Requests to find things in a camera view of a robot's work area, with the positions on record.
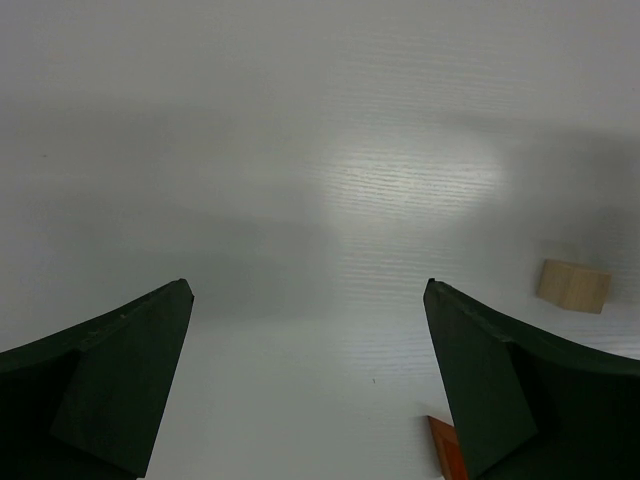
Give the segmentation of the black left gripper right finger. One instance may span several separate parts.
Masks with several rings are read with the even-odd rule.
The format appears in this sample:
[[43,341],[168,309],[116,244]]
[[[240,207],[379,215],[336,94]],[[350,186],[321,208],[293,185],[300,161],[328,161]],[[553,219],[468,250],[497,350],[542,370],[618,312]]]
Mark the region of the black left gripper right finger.
[[639,363],[431,279],[423,302],[472,479],[636,479]]

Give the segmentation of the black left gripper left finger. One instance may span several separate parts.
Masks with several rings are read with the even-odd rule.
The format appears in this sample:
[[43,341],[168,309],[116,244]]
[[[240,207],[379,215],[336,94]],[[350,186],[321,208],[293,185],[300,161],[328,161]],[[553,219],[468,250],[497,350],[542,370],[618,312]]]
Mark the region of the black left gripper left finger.
[[145,477],[193,303],[175,280],[3,352],[2,478]]

